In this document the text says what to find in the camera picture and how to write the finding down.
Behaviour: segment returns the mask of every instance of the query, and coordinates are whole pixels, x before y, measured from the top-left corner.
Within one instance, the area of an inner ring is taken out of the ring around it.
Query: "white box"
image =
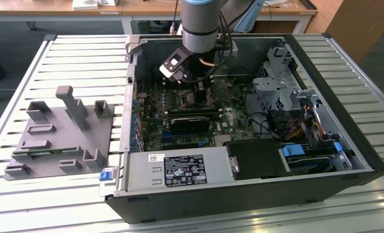
[[[95,0],[73,0],[72,9],[75,11],[99,9],[97,2]]]
[[[97,0],[97,1],[99,1],[99,5],[116,6],[120,0]]]

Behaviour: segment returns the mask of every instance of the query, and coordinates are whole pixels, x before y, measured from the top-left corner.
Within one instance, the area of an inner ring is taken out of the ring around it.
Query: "barcode sticker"
[[[119,12],[112,12],[112,11],[101,11],[100,12],[101,15],[117,15]]]
[[[148,162],[161,162],[164,160],[164,154],[149,154]]]

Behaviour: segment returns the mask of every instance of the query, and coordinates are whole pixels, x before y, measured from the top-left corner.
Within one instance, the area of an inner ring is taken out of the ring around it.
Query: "blue latch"
[[[113,180],[113,171],[101,171],[100,181],[112,181],[112,180]]]
[[[304,149],[303,149],[300,144],[287,145],[287,146],[284,146],[284,148],[281,150],[283,150],[283,154],[285,157],[305,154]]]
[[[343,147],[341,147],[340,142],[335,142],[333,145],[335,145],[335,148],[336,148],[337,152],[340,153],[343,151]]]

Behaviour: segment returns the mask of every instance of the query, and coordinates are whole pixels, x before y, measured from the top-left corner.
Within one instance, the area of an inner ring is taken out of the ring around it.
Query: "table leg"
[[[296,23],[293,34],[303,34],[305,32],[309,20],[312,16],[303,16],[300,17],[300,20]]]
[[[36,29],[36,22],[35,21],[27,21],[25,22],[27,23],[27,25],[28,25],[28,28],[31,29],[31,30],[35,30]]]
[[[121,21],[121,25],[123,25],[123,31],[124,31],[125,35],[133,34],[132,20],[133,20],[133,18],[131,16],[121,16],[120,17],[120,21]]]

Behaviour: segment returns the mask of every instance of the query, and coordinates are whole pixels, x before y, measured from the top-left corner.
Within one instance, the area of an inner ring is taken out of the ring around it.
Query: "copper pipe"
[[[200,61],[200,63],[204,64],[207,67],[215,67],[215,64],[207,62],[201,57],[199,58],[199,61]]]

